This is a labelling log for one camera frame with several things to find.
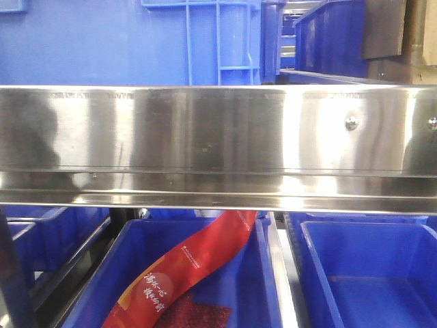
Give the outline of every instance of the blue plastic bin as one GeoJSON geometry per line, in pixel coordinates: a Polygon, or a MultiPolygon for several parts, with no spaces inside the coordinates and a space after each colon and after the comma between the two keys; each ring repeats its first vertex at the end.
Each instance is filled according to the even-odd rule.
{"type": "Polygon", "coordinates": [[[282,17],[282,35],[295,36],[296,30],[293,23],[297,21],[302,15],[283,15],[282,17]]]}
{"type": "Polygon", "coordinates": [[[274,83],[280,70],[282,13],[286,0],[262,0],[262,82],[274,83]]]}
{"type": "Polygon", "coordinates": [[[324,0],[295,20],[296,69],[366,77],[365,0],[324,0]]]}
{"type": "MultiPolygon", "coordinates": [[[[296,36],[281,36],[281,46],[296,46],[296,36]]],[[[281,68],[294,69],[296,56],[282,57],[281,53],[281,68]]]]}
{"type": "Polygon", "coordinates": [[[150,219],[193,219],[196,217],[194,210],[174,208],[148,208],[150,219]]]}
{"type": "Polygon", "coordinates": [[[304,222],[313,328],[437,327],[437,234],[425,225],[304,222]]]}
{"type": "Polygon", "coordinates": [[[48,206],[4,206],[3,210],[10,222],[36,224],[33,238],[36,271],[57,270],[108,213],[107,208],[48,206]]]}
{"type": "Polygon", "coordinates": [[[366,215],[359,213],[301,213],[290,212],[285,214],[285,224],[290,244],[293,247],[294,259],[298,270],[302,270],[302,247],[305,245],[301,223],[306,221],[325,222],[369,222],[369,223],[411,223],[426,224],[427,216],[409,215],[366,215]]]}
{"type": "MultiPolygon", "coordinates": [[[[172,208],[149,208],[149,217],[147,219],[157,220],[190,220],[190,219],[215,219],[213,217],[197,217],[195,210],[172,209],[172,208]]],[[[258,211],[257,218],[261,221],[264,231],[264,237],[268,241],[268,226],[272,223],[267,211],[258,211]]]]}
{"type": "Polygon", "coordinates": [[[261,0],[3,0],[0,84],[257,85],[260,24],[261,0]]]}
{"type": "MultiPolygon", "coordinates": [[[[127,223],[88,283],[64,327],[101,327],[124,289],[149,265],[211,220],[127,223]]],[[[272,269],[261,223],[230,262],[190,289],[199,303],[232,309],[227,328],[280,327],[272,269]]]]}
{"type": "Polygon", "coordinates": [[[25,276],[26,287],[31,289],[35,285],[35,273],[32,261],[35,224],[31,222],[8,222],[8,227],[15,244],[21,270],[25,276]]]}

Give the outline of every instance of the red packaging bag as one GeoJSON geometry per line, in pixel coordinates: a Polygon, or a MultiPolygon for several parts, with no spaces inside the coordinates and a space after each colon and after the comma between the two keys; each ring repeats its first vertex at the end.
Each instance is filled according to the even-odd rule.
{"type": "Polygon", "coordinates": [[[227,210],[176,245],[127,287],[103,327],[152,328],[178,297],[243,248],[255,219],[255,211],[227,210]]]}

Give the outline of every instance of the screw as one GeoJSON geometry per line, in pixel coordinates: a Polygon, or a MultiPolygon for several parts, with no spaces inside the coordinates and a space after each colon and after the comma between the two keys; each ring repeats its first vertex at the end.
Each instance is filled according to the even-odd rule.
{"type": "Polygon", "coordinates": [[[360,120],[356,118],[355,116],[351,116],[350,118],[346,119],[345,126],[346,130],[353,131],[356,128],[358,128],[358,125],[360,124],[360,120]]]}
{"type": "Polygon", "coordinates": [[[429,120],[428,120],[428,128],[431,130],[431,131],[435,131],[435,130],[437,130],[437,117],[433,117],[433,118],[430,118],[429,120]]]}

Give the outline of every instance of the stainless steel rail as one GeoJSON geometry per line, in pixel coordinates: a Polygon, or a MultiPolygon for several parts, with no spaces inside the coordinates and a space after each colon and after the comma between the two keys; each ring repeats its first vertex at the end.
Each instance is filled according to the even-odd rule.
{"type": "Polygon", "coordinates": [[[270,212],[269,215],[272,223],[268,227],[268,247],[281,312],[282,328],[298,328],[298,316],[288,282],[287,269],[285,268],[274,213],[270,212]]]}
{"type": "Polygon", "coordinates": [[[2,87],[0,202],[437,213],[437,87],[2,87]]]}

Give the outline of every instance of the metal post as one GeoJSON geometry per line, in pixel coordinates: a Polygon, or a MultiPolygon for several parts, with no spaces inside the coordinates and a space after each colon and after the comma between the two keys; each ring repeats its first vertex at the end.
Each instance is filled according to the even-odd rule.
{"type": "Polygon", "coordinates": [[[109,211],[111,225],[108,231],[114,237],[119,234],[127,221],[139,218],[139,210],[137,208],[110,208],[109,211]]]}
{"type": "Polygon", "coordinates": [[[6,217],[0,212],[0,327],[37,327],[6,217]]]}

